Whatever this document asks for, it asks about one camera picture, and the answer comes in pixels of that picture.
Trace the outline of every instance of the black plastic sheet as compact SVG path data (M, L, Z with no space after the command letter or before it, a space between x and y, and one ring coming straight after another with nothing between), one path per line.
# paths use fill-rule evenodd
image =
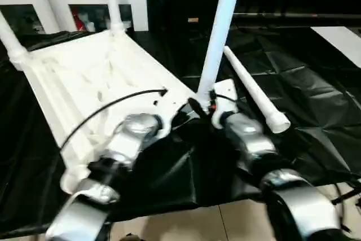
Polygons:
M30 50L84 36L23 37ZM196 90L209 33L133 33L132 38ZM233 29L227 40L292 127L269 135L279 151L316 184L328 180L307 152L339 172L361 173L361 70L309 28ZM44 232L66 195L64 164L22 72L0 49L0 238ZM218 79L233 78L240 108L263 116L223 59ZM237 174L237 153L206 121L193 120L145 150L112 215L127 220L249 198L257 189ZM343 176L339 181L347 181Z

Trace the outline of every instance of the cabinet door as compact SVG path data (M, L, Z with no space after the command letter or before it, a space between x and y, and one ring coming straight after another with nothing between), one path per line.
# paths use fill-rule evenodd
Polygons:
M62 30L101 31L109 20L107 0L49 0ZM122 21L135 31L148 30L146 0L118 0Z
M17 34L59 31L48 0L0 0L0 9Z

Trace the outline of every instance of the tiled floor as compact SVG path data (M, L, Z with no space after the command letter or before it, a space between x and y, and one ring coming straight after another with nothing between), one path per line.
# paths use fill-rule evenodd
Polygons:
M342 192L347 190L347 186L342 186ZM333 198L332 187L323 187L322 192ZM345 224L353 231L353 238L361 238L361 215L354 207L356 198L346 201ZM128 233L139 235L146 241L275 240L265 206L250 200L119 222L113 227L111 241L119 241ZM12 241L31 241L29 239Z

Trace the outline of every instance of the red object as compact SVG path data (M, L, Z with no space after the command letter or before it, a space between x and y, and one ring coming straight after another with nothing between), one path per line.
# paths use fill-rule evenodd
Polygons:
M82 22L82 20L79 19L78 13L75 10L72 10L75 26L77 27L77 30L79 31L86 31L85 25Z

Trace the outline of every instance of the floor tile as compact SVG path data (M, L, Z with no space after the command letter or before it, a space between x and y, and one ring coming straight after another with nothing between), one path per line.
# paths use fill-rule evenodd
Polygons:
M120 222L114 225L111 240L128 233L145 241L227 241L218 206Z
M275 240L264 204L242 200L220 206L229 241Z

